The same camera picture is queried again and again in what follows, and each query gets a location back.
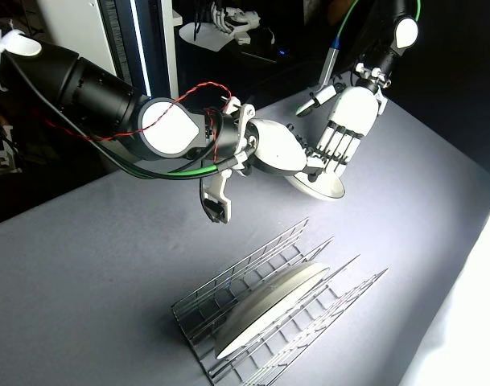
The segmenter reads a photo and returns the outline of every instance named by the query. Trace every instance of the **white plate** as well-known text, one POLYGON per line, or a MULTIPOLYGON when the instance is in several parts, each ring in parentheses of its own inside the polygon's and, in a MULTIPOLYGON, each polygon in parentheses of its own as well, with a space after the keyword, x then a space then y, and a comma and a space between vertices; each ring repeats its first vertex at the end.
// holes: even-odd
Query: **white plate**
POLYGON ((246 345, 307 294, 327 273, 321 263, 307 262, 284 269, 257 287, 229 315, 216 338, 216 358, 246 345))

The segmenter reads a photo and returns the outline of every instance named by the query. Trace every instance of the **metal frame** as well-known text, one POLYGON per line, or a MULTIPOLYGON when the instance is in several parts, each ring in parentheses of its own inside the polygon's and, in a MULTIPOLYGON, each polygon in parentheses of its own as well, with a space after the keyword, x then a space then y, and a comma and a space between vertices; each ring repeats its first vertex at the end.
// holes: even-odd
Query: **metal frame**
POLYGON ((281 269, 312 261, 332 238, 304 255, 296 246, 308 219, 272 239, 243 260, 172 306, 175 320, 213 386, 271 385, 387 269, 338 296, 331 287, 336 275, 359 256, 329 273, 295 307, 246 346, 216 359, 217 331, 233 307, 281 269))

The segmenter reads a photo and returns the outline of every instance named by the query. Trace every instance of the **gray table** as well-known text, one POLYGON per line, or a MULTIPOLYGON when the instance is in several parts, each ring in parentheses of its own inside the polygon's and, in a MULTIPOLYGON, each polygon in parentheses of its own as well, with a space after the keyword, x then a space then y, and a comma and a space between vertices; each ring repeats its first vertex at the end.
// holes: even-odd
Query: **gray table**
MULTIPOLYGON (((298 94, 260 112, 315 141, 329 108, 298 94)), ((256 170, 233 176, 229 225, 210 224, 197 182, 114 173, 0 224, 0 386, 206 385, 170 305, 306 216, 319 260, 361 253, 350 282, 390 268, 279 380, 396 384, 490 210, 490 175, 389 103, 322 202, 256 170)))

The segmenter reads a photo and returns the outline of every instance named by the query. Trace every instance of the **green cable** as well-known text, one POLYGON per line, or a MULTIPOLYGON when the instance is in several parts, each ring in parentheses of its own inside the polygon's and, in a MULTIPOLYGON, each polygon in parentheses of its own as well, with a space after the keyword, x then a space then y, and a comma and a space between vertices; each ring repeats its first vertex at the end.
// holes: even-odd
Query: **green cable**
POLYGON ((359 2, 359 0, 356 0, 351 6, 350 8, 348 8, 348 12, 347 14, 344 16, 344 19, 343 19, 343 22, 341 22, 341 26, 340 26, 340 29, 338 30, 338 35, 336 36, 336 38, 339 38, 341 36, 341 32, 343 32, 343 28, 344 28, 344 25, 347 23, 347 20, 348 20, 348 16, 350 16, 350 14, 352 13, 352 10, 354 9, 354 6, 356 6, 357 2, 359 2))
POLYGON ((214 171, 214 170, 218 170, 218 167, 216 165, 201 167, 200 169, 194 169, 194 170, 171 171, 166 174, 167 175, 201 175, 203 173, 208 173, 209 171, 214 171))
POLYGON ((414 16, 414 20, 418 21, 420 18, 420 10, 422 9, 422 2, 420 0, 416 0, 416 15, 414 16))

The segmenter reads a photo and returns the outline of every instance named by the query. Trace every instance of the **white light strip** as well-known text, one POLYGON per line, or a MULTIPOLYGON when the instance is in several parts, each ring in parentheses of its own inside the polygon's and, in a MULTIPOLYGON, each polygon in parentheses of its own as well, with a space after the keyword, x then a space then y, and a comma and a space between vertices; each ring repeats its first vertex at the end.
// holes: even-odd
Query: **white light strip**
POLYGON ((138 10, 135 6, 135 0, 130 0, 130 9, 132 10, 132 19, 134 20, 135 37, 138 41, 139 59, 141 60, 142 75, 145 79, 146 95, 151 97, 150 81, 148 80, 148 71, 146 70, 145 52, 142 49, 141 28, 139 27, 138 10))

